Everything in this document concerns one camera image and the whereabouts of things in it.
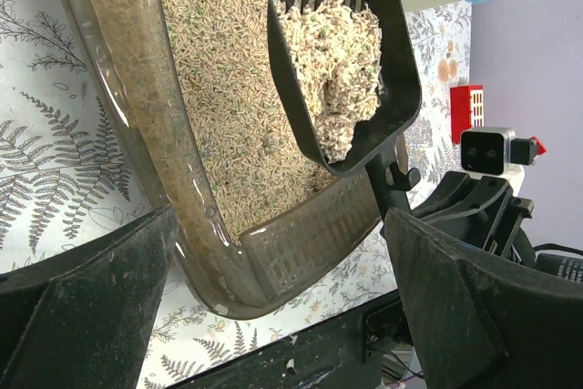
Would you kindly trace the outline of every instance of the litter box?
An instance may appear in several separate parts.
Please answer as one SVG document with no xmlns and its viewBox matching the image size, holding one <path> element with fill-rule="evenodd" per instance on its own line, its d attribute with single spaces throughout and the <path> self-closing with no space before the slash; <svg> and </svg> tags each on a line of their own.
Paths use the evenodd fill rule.
<svg viewBox="0 0 583 389">
<path fill-rule="evenodd" d="M 153 207 L 181 224 L 177 257 L 217 314 L 272 312 L 341 262 L 380 221 L 364 172 L 239 236 L 226 231 L 179 89 L 160 0 L 63 0 L 102 104 Z M 407 167 L 404 140 L 397 155 Z"/>
</svg>

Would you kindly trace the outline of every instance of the gray wall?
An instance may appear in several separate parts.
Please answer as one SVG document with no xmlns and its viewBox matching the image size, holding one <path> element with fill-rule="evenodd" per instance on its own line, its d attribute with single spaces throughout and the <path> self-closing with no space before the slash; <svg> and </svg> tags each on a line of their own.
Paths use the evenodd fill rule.
<svg viewBox="0 0 583 389">
<path fill-rule="evenodd" d="M 583 0 L 474 5 L 471 81 L 484 85 L 487 125 L 548 147 L 520 192 L 536 204 L 532 243 L 583 249 Z"/>
</svg>

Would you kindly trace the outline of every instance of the tablecloth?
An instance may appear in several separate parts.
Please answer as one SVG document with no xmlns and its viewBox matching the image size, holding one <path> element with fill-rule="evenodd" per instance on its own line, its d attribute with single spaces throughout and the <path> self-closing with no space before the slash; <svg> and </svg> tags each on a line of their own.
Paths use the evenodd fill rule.
<svg viewBox="0 0 583 389">
<path fill-rule="evenodd" d="M 471 5 L 412 13 L 409 31 L 423 107 L 406 133 L 422 182 L 417 205 L 459 151 L 449 87 L 469 77 Z M 0 0 L 0 272 L 91 241 L 150 211 L 101 107 L 60 0 Z M 321 281 L 255 321 L 201 306 L 170 269 L 138 388 L 160 389 L 394 290 L 384 241 L 373 232 Z"/>
</svg>

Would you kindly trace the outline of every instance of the red tip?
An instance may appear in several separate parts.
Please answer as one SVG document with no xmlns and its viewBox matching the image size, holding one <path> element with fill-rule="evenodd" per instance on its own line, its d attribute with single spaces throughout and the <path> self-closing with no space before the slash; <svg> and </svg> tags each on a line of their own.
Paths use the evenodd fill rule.
<svg viewBox="0 0 583 389">
<path fill-rule="evenodd" d="M 538 144 L 538 155 L 543 155 L 547 153 L 547 147 L 543 144 L 542 141 L 540 141 L 540 139 L 538 137 L 533 137 L 533 140 L 536 141 L 536 143 Z"/>
</svg>

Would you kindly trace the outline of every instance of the clumped litter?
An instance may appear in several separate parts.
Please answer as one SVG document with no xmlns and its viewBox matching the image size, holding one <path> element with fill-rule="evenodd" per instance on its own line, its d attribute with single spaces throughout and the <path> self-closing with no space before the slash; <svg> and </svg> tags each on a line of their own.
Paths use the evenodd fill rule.
<svg viewBox="0 0 583 389">
<path fill-rule="evenodd" d="M 230 234 L 273 219 L 332 176 L 298 150 L 271 79 L 267 0 L 162 0 L 179 83 Z"/>
<path fill-rule="evenodd" d="M 354 12 L 344 0 L 322 0 L 303 13 L 275 1 L 296 76 L 329 162 L 352 148 L 354 126 L 380 106 L 381 39 L 378 17 L 366 5 Z"/>
</svg>

